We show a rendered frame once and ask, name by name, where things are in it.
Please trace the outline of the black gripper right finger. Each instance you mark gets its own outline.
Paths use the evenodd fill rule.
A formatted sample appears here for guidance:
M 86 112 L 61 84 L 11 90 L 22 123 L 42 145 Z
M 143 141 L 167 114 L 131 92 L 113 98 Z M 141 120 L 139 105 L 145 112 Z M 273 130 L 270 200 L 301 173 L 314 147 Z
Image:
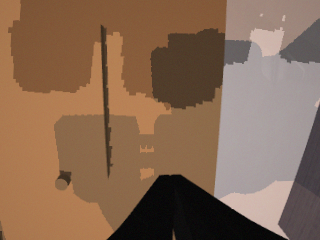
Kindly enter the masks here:
M 171 175 L 175 240 L 287 240 L 228 207 L 199 185 Z

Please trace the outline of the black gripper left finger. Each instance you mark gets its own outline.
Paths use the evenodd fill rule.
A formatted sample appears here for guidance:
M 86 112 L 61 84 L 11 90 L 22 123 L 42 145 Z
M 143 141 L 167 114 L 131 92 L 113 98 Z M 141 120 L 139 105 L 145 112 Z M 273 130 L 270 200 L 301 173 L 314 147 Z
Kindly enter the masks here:
M 107 240 L 172 240 L 173 185 L 168 175 L 157 176 L 140 203 Z

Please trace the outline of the orange square puzzle board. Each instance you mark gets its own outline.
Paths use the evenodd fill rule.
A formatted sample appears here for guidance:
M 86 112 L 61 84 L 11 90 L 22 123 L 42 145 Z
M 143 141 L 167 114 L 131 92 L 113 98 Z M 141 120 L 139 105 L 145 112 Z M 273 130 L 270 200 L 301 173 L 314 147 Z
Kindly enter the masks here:
M 227 0 L 0 0 L 0 240 L 107 240 L 155 184 L 215 196 Z

